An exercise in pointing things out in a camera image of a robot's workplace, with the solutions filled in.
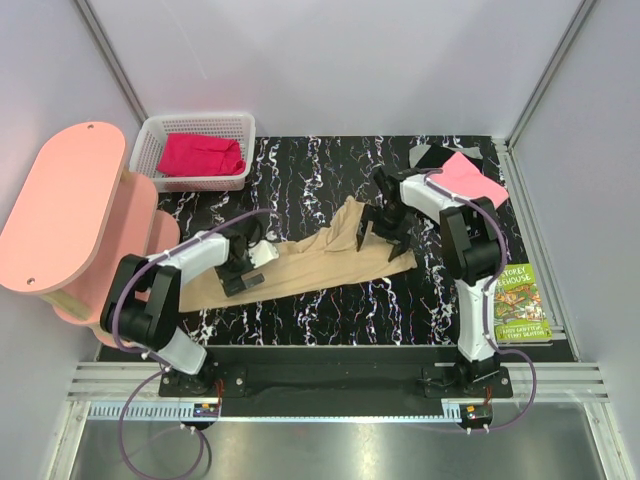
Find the pink tiered shelf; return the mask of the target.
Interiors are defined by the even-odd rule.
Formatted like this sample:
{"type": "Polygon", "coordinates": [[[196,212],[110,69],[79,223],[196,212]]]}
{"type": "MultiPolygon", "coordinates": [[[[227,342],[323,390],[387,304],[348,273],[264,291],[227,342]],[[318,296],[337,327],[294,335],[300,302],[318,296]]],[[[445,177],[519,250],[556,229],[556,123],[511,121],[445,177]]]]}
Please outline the pink tiered shelf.
{"type": "Polygon", "coordinates": [[[63,320],[111,346],[100,314],[120,260],[177,245],[180,229],[158,210],[147,176],[125,165],[126,140],[85,122],[41,147],[1,232],[1,285],[48,302],[63,320]]]}

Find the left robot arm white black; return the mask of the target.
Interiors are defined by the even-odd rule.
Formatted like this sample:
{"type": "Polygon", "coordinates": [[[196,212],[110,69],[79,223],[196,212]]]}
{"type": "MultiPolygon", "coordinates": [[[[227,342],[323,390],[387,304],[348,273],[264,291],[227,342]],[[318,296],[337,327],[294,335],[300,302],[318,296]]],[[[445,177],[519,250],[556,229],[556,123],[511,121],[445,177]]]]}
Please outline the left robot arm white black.
{"type": "Polygon", "coordinates": [[[181,384],[196,396],[215,386],[214,360],[178,326],[184,286],[214,270],[223,296],[232,298],[264,282],[258,268],[278,258],[265,237],[264,224],[249,214],[171,250],[120,260],[100,315],[100,327],[116,345],[136,350],[181,373],[181,384]]]}

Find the beige t shirt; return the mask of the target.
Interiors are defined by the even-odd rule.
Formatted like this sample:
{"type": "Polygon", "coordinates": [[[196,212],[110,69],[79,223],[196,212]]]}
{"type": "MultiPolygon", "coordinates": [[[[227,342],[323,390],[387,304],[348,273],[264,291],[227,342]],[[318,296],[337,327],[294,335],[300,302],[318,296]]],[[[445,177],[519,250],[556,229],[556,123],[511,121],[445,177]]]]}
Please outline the beige t shirt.
{"type": "Polygon", "coordinates": [[[279,258],[260,268],[264,281],[228,297],[218,274],[209,269],[191,280],[181,291],[179,311],[228,308],[275,300],[392,276],[417,267],[409,250],[390,260],[392,245],[369,234],[360,249],[356,232],[365,204],[349,196],[331,223],[297,242],[277,244],[279,258]]]}

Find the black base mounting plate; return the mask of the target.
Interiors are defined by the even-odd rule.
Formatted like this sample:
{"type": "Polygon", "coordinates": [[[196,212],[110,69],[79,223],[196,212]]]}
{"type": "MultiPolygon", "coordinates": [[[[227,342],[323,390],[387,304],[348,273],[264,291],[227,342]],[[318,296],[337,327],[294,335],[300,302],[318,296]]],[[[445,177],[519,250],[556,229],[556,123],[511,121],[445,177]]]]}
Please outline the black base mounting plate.
{"type": "Polygon", "coordinates": [[[444,399],[483,402],[513,394],[505,369],[467,380],[453,347],[217,346],[204,373],[169,373],[143,396],[222,395],[227,417],[426,417],[444,412],[444,399]]]}

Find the white plastic basket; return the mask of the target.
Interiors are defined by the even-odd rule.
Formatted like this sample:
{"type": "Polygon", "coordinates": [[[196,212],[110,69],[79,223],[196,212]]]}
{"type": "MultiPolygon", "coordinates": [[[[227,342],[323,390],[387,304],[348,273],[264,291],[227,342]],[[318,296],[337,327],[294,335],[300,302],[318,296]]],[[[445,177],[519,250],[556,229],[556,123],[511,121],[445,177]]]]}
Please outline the white plastic basket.
{"type": "Polygon", "coordinates": [[[256,124],[249,113],[188,113],[148,118],[129,170],[160,192],[238,191],[250,173],[256,124]]]}

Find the magenta t shirt in basket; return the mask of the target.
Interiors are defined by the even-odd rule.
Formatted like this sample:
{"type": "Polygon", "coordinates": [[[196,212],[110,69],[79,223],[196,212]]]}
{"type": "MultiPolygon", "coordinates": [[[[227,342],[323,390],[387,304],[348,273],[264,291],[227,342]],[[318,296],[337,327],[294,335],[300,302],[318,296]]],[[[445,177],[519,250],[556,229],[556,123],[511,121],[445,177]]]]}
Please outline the magenta t shirt in basket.
{"type": "Polygon", "coordinates": [[[170,133],[156,169],[169,177],[221,177],[244,172],[239,142],[200,134],[170,133]]]}

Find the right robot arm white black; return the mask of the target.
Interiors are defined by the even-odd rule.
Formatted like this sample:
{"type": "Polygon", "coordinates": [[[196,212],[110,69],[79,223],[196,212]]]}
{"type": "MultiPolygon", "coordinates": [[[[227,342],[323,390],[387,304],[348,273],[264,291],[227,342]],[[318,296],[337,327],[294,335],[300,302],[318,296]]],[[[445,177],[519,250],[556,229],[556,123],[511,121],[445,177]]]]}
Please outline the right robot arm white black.
{"type": "Polygon", "coordinates": [[[454,384],[472,397],[488,387],[500,368],[494,294],[506,266],[506,244],[492,200],[454,192],[436,181],[441,173],[440,169],[394,173],[375,169],[373,181],[382,203],[363,207],[356,248],[372,233],[391,245],[388,260],[393,261],[409,250],[414,213],[438,224],[443,264],[455,280],[459,300],[454,384]]]}

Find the green treehouse book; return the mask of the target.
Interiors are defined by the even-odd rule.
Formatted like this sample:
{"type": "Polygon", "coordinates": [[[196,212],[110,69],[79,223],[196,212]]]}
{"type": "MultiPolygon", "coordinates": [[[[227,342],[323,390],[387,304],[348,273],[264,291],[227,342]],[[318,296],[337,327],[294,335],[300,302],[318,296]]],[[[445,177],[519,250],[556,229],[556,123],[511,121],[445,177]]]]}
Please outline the green treehouse book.
{"type": "Polygon", "coordinates": [[[531,264],[508,264],[497,280],[494,331],[502,344],[551,340],[552,331],[531,264]]]}

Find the pink folded t shirt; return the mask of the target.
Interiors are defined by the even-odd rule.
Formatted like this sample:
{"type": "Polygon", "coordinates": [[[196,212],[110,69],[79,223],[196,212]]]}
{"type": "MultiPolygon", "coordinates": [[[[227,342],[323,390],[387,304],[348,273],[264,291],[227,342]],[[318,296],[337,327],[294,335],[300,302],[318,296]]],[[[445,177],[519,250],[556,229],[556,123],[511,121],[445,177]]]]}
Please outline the pink folded t shirt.
{"type": "Polygon", "coordinates": [[[462,153],[456,152],[441,167],[441,172],[429,176],[438,186],[468,199],[489,198],[498,208],[509,198],[508,191],[486,177],[462,153]]]}

